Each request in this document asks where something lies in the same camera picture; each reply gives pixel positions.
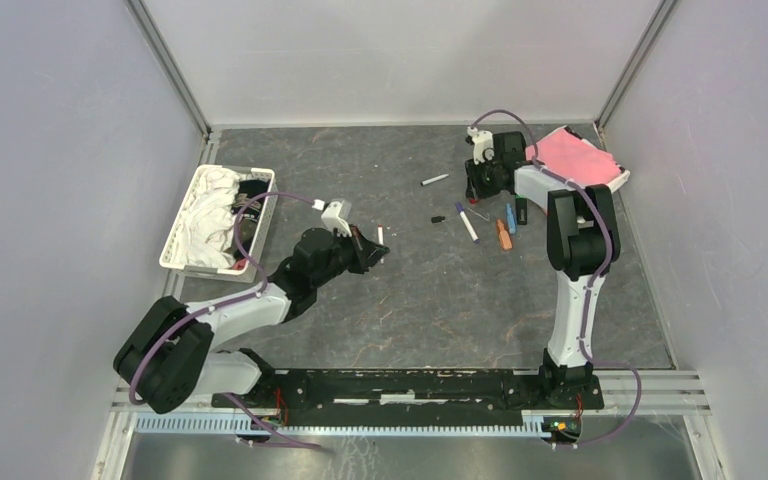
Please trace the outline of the green marker pen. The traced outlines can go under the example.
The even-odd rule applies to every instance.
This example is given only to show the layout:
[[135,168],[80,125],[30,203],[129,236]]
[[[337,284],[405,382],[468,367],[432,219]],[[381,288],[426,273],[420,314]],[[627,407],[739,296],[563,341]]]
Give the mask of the green marker pen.
[[517,196],[515,198],[515,215],[516,215],[516,223],[518,225],[525,226],[528,224],[528,201],[523,198]]

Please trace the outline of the white purple marker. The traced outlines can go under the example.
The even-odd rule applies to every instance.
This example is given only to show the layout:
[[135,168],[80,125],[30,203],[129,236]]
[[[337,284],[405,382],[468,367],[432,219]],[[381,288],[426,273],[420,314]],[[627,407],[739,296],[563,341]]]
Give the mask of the white purple marker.
[[466,228],[466,231],[468,232],[468,234],[470,236],[471,241],[474,244],[478,244],[480,242],[479,236],[478,236],[476,230],[474,229],[474,226],[472,225],[468,215],[466,214],[465,208],[463,207],[463,205],[460,202],[456,202],[455,203],[455,208],[457,210],[457,213],[458,213],[461,221],[463,222],[463,224],[464,224],[464,226]]

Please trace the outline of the blue pen cap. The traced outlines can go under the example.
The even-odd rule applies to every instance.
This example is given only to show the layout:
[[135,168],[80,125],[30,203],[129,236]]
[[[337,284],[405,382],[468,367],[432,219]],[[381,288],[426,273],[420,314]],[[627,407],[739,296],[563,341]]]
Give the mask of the blue pen cap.
[[507,229],[510,235],[515,235],[517,231],[517,220],[515,210],[511,204],[505,206]]

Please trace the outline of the orange pen cap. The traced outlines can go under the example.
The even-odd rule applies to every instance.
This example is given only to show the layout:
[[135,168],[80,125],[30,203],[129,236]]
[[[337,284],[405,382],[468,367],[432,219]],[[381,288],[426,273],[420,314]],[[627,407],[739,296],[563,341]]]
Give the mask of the orange pen cap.
[[497,219],[495,225],[501,249],[503,251],[510,251],[513,248],[513,244],[507,225],[501,219]]

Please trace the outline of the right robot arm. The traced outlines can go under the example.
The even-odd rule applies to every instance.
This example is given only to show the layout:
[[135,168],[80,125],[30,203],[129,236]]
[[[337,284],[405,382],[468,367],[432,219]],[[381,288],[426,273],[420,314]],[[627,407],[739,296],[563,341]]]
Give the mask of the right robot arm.
[[541,202],[546,212],[546,250],[558,297],[537,392],[545,405],[562,408],[595,388],[591,338],[597,297],[620,252],[613,192],[605,184],[583,186],[546,164],[538,147],[526,146],[521,131],[491,133],[470,126],[466,141],[473,149],[465,163],[468,199],[507,191]]

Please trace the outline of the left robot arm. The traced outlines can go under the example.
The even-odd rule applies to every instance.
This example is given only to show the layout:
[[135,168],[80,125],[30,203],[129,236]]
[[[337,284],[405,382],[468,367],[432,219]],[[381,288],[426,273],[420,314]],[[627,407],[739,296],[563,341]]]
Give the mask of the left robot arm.
[[347,237],[308,229],[265,287],[190,305],[173,296],[156,300],[115,355],[113,369],[132,388],[133,403],[157,414],[220,393],[262,407],[273,397],[273,379],[254,354],[231,351],[228,343],[301,316],[319,288],[344,273],[368,272],[389,252],[357,226]]

